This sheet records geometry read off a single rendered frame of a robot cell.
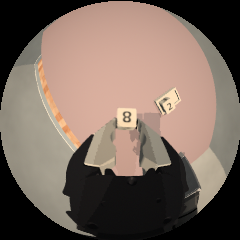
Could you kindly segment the cream number cube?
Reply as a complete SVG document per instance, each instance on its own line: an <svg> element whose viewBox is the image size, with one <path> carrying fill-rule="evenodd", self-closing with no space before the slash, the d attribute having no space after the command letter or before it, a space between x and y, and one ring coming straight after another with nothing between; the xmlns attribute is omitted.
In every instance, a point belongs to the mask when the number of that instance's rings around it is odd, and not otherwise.
<svg viewBox="0 0 240 240"><path fill-rule="evenodd" d="M164 97L158 103L162 111L164 111L166 114L169 114L171 111L173 111L176 108L172 98L169 98L169 97Z"/></svg>
<svg viewBox="0 0 240 240"><path fill-rule="evenodd" d="M117 129L134 130L136 128L137 112L132 108L118 108L117 110Z"/></svg>

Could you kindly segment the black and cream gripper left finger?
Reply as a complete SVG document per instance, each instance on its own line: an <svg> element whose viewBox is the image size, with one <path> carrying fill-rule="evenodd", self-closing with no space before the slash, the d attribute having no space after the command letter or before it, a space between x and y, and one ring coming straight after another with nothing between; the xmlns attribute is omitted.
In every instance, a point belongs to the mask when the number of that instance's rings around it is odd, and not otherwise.
<svg viewBox="0 0 240 240"><path fill-rule="evenodd" d="M114 127L115 126L115 127ZM72 155L66 171L63 194L70 197L73 187L82 179L104 175L106 168L116 165L115 128L117 118L113 118L94 134L91 134Z"/></svg>

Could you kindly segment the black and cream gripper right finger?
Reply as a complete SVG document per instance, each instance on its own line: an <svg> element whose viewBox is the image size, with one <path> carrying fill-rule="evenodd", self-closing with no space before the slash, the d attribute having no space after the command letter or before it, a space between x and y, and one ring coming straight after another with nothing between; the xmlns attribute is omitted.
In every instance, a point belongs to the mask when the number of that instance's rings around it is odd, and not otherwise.
<svg viewBox="0 0 240 240"><path fill-rule="evenodd" d="M142 167L143 175L148 169L154 168L156 174L168 174L178 179L183 185L184 191L187 192L189 187L186 181L185 166L176 150L164 137L161 137L140 119L137 119L136 125L136 129L140 133L139 140L142 143L139 166Z"/></svg>

